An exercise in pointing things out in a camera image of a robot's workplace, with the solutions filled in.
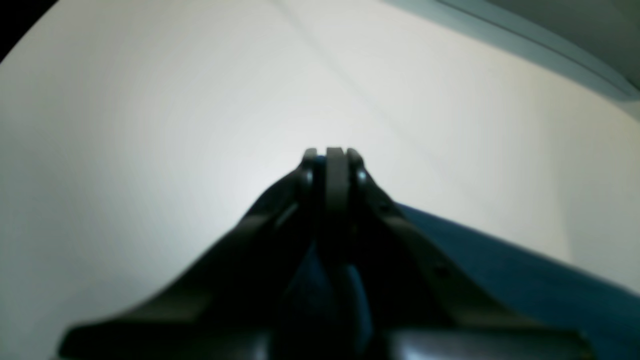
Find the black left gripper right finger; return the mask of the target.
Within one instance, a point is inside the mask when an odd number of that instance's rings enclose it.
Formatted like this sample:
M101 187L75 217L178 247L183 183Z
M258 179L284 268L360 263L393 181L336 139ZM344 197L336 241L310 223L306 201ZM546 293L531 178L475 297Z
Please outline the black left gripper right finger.
M594 359L580 333L526 317L471 280L352 148L326 151L326 269L362 359Z

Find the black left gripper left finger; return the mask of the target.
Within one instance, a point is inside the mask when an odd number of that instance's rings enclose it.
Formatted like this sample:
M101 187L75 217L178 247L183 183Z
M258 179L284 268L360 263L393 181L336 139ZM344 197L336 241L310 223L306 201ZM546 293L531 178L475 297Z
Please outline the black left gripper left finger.
M313 242L318 152L270 186L238 223L149 299L71 328L62 360L269 358L282 296Z

